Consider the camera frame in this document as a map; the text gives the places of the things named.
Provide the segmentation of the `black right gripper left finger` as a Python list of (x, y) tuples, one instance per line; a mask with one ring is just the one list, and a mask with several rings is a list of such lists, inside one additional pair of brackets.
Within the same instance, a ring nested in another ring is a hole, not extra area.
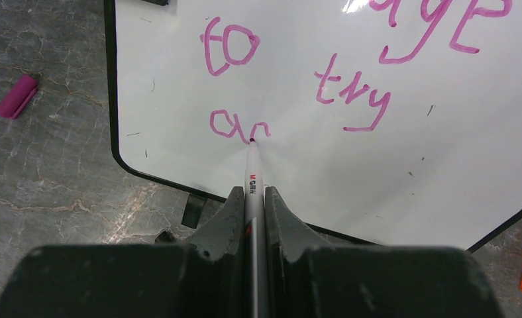
[(0, 317), (238, 317), (244, 191), (181, 242), (47, 245), (0, 296)]

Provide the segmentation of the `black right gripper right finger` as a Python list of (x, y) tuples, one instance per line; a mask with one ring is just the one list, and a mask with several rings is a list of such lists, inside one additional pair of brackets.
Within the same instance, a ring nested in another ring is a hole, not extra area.
[(471, 255), (444, 246), (335, 244), (265, 192), (271, 317), (502, 317)]

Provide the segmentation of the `purple whiteboard marker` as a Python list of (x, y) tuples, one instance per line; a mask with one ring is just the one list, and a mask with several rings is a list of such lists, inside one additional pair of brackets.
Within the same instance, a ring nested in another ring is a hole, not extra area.
[(266, 227), (264, 216), (264, 180), (260, 151), (251, 137), (248, 144), (244, 183), (244, 238), (248, 309), (251, 317), (270, 316)]

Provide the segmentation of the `white whiteboard black frame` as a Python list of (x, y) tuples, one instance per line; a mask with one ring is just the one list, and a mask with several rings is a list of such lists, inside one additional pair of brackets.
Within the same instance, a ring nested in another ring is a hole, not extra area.
[(112, 151), (214, 199), (475, 250), (522, 218), (522, 1), (105, 1)]

